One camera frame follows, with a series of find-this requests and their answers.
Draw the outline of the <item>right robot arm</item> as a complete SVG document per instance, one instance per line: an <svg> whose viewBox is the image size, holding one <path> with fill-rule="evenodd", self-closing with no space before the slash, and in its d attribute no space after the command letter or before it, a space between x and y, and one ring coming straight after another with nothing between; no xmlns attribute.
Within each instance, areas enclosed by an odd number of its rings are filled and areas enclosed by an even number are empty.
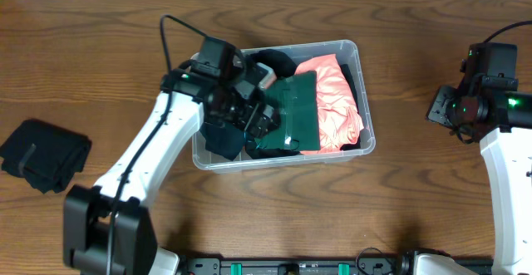
<svg viewBox="0 0 532 275"><path fill-rule="evenodd" d="M469 47L457 87L441 86L426 119L477 143L490 181L495 225L494 274L531 272L531 96L518 90L517 47Z"/></svg>

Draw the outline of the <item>dark navy cloth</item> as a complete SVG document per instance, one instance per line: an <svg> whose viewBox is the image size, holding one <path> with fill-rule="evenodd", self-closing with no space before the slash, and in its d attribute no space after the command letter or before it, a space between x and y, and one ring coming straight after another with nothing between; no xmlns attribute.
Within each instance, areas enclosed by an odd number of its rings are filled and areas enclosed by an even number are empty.
<svg viewBox="0 0 532 275"><path fill-rule="evenodd" d="M234 160L246 142L244 132L231 124L224 127L203 124L200 133L205 139L205 149L227 160Z"/></svg>

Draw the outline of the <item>black garment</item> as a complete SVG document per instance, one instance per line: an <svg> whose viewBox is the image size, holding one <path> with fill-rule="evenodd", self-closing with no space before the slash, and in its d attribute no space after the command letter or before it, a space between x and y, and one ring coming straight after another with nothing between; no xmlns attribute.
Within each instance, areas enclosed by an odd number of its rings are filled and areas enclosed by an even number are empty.
<svg viewBox="0 0 532 275"><path fill-rule="evenodd" d="M278 80L282 80L284 78L297 75L296 69L298 65L300 64L300 63L299 64L295 63L285 53L281 51L273 50L273 49L267 49L267 50L254 53L251 57L257 63L263 63L264 65L273 68L275 74L278 76ZM351 80L350 71L348 70L346 65L343 65L343 66L340 65L340 67L342 68L342 72L344 76L346 77L347 82L349 83L349 86L352 89L353 84L350 82ZM254 160L302 155L302 152L299 152L299 151L279 150L279 149L275 149L275 150L260 149L255 140L256 139L249 138L246 141L246 145L245 145L246 153ZM358 144L349 147L347 150L353 150L357 147L358 147Z"/></svg>

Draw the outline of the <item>dark green shirt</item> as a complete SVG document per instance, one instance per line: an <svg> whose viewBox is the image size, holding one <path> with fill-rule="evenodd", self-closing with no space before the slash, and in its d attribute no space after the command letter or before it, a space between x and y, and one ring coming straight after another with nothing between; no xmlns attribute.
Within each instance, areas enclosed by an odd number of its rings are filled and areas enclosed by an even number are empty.
<svg viewBox="0 0 532 275"><path fill-rule="evenodd" d="M307 71L276 81L265 91L266 101L278 109L280 126L256 139L260 149L320 150L317 73Z"/></svg>

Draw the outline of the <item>black cloth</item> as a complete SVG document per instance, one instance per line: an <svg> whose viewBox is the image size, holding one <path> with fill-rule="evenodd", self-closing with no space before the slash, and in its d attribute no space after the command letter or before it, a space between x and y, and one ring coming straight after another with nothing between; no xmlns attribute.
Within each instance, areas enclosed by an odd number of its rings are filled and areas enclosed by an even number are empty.
<svg viewBox="0 0 532 275"><path fill-rule="evenodd" d="M90 150L91 141L85 135L41 120L25 120L1 145L1 169L43 194L57 194L83 171Z"/></svg>

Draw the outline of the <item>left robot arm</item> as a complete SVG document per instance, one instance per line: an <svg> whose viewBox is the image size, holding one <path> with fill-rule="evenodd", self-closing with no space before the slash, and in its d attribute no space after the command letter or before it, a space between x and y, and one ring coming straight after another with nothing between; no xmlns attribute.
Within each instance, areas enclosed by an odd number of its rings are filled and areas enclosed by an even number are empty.
<svg viewBox="0 0 532 275"><path fill-rule="evenodd" d="M124 154L92 187L73 186L63 206L63 262L83 274L176 274L180 256L162 248L150 206L170 167L204 123L254 137L278 128L263 93L272 67L206 37L199 52L170 66L155 106Z"/></svg>

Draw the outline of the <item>pink shirt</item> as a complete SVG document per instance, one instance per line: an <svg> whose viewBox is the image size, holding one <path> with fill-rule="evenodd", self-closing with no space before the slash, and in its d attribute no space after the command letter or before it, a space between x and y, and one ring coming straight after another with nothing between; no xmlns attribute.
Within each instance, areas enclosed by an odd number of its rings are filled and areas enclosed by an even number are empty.
<svg viewBox="0 0 532 275"><path fill-rule="evenodd" d="M302 151L302 154L334 153L356 145L364 124L337 57L329 54L304 61L298 65L296 74L308 71L316 73L320 149Z"/></svg>

